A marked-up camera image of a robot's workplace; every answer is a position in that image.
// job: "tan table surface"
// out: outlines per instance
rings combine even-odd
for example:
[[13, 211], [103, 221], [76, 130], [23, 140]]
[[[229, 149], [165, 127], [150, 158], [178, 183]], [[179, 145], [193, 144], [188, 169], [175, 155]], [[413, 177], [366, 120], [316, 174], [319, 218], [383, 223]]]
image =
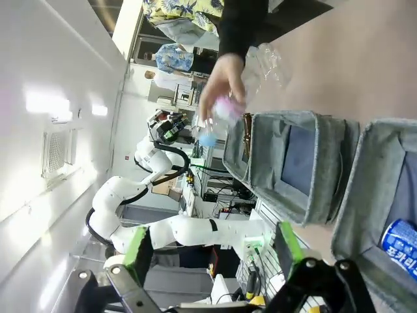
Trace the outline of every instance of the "tan table surface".
[[[354, 119], [417, 119], [417, 1], [350, 0], [272, 42], [291, 73], [263, 82], [250, 112], [313, 110]], [[332, 226], [296, 227], [327, 261]]]

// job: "gray storage basket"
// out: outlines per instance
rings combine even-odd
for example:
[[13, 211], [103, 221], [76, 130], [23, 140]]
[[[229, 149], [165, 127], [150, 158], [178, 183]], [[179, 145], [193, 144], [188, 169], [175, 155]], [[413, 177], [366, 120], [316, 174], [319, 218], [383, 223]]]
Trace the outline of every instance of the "gray storage basket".
[[[291, 127], [312, 138], [307, 190], [283, 181]], [[338, 211], [349, 176], [359, 128], [313, 112], [282, 111], [253, 116], [251, 154], [243, 161], [243, 122], [229, 130], [223, 163], [258, 198], [297, 224], [325, 224]]]
[[416, 281], [379, 248], [387, 218], [395, 219], [395, 194], [408, 152], [417, 153], [416, 121], [383, 119], [366, 127], [332, 239], [335, 258], [354, 260], [371, 290], [395, 312], [417, 312]]

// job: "human hand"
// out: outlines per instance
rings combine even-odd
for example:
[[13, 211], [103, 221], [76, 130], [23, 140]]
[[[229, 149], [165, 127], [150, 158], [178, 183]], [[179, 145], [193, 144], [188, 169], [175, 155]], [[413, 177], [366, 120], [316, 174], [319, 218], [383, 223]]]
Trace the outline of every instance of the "human hand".
[[245, 87], [242, 82], [243, 60], [237, 54], [222, 55], [214, 65], [208, 82], [201, 93], [200, 116], [205, 121], [212, 115], [212, 108], [220, 96], [229, 96], [230, 91], [240, 105], [245, 102]]

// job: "white wall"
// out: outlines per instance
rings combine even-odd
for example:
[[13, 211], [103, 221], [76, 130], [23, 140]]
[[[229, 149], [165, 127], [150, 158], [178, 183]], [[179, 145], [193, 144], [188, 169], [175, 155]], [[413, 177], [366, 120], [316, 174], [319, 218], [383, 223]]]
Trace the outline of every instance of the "white wall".
[[[0, 282], [7, 278], [11, 284], [31, 247], [106, 174], [126, 61], [84, 0], [3, 0], [0, 42], [0, 247], [7, 251]], [[74, 121], [64, 127], [79, 129], [79, 170], [50, 189], [40, 176], [40, 161], [42, 135], [52, 125], [47, 114], [27, 111], [28, 91], [68, 99]], [[92, 115], [93, 103], [107, 106], [107, 116]], [[79, 110], [82, 119], [77, 118]], [[81, 225], [89, 208], [78, 218]], [[46, 255], [53, 253], [57, 251], [51, 248]], [[57, 265], [48, 257], [45, 261], [50, 270]], [[37, 309], [29, 306], [29, 311]]]
[[[137, 143], [147, 134], [147, 117], [155, 112], [158, 105], [147, 100], [151, 81], [143, 76], [146, 70], [154, 68], [137, 64], [131, 64], [130, 68], [133, 74], [126, 80], [123, 89], [112, 174], [140, 181], [149, 174], [135, 165], [133, 157]], [[175, 211], [179, 208], [171, 198], [152, 194], [151, 191], [134, 204]]]
[[123, 0], [112, 40], [125, 59], [130, 57], [143, 0]]

